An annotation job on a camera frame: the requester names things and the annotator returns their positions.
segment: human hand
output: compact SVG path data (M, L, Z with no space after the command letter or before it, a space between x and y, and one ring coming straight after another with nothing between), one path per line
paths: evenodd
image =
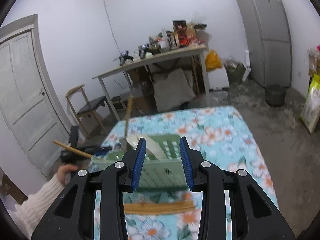
M66 184L66 175L69 171L76 171L78 166L73 164L61 165L57 171L57 177L59 181L65 185Z

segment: orange plastic bag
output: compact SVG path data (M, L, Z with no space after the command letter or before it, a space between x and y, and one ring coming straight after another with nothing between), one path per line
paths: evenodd
M222 68L221 61L215 50L211 49L209 51L207 57L205 58L205 66L207 68L207 71L211 71L216 68Z

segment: table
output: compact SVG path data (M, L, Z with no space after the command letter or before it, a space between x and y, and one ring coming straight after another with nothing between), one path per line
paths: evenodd
M114 147L124 134L124 121L118 122L102 143ZM232 106L189 109L129 119L129 133L165 134L186 136L190 148L202 153L205 160L220 169L236 172L245 169L278 206L273 183L258 145L239 112ZM94 165L88 169L97 171ZM231 209L226 196L227 239L231 239ZM99 240L100 192L97 191L94 216L94 239ZM126 225L132 240L181 240L189 235L196 240L201 215L202 193L191 191L123 193L124 203L172 202L192 199L196 209L192 212L138 216L126 214Z
M130 62L127 63L123 66L118 66L117 68L114 68L112 70L109 70L101 75L95 76L92 79L98 78L100 85L103 89L104 94L106 95L107 101L109 103L109 107L111 107L111 110L113 112L113 114L115 115L115 117L117 118L118 121L120 121L120 117L118 115L118 112L116 111L110 95L107 91L107 88L103 82L103 79L117 74L119 72L124 72L124 75L128 81L130 90L132 90L132 86L129 80L129 76L126 73L126 71L128 70L132 70L141 66L146 66L148 64L152 64L152 63L158 63L158 62L162 62L162 61L166 61L166 60L170 60L170 59L176 59L176 58L181 58L181 57L190 57L190 56L194 56L194 55L198 55L199 59L200 59L200 64L202 67L202 75L203 75L203 80L204 80L204 89L205 89L205 95L206 95L206 103L207 106L209 106L209 101L210 101L210 97L209 97L209 79L208 79L208 74L207 74L207 69L205 66L205 60L204 60L204 53L203 51L207 49L207 47L204 44L198 45L198 46L192 46L192 47L186 47L186 48L182 48L182 49L176 49L176 50L171 50L169 52L165 52L165 53L161 53L161 54L156 54L153 57L149 57L149 58L145 58L145 59L139 59L137 61L134 62Z

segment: silver screw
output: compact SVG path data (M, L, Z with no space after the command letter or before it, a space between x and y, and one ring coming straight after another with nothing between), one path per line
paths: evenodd
M211 166L211 163L209 163L207 161L203 161L203 162L201 162L201 166L205 167L205 168L209 168Z
M80 176L80 177L83 177L83 176L85 176L85 175L87 175L87 171L86 171L86 170L80 170L80 171L78 172L78 176Z
M123 162L116 162L115 163L115 167L116 168L122 168L124 166L124 163Z
M245 171L245 170L239 170L238 173L239 173L239 175L242 176L242 177L245 177L245 176L247 176L247 174L248 174L247 171Z

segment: white door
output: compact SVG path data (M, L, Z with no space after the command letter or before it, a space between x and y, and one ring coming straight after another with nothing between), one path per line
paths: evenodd
M0 44L0 108L29 160L47 175L68 141L41 81L31 31Z

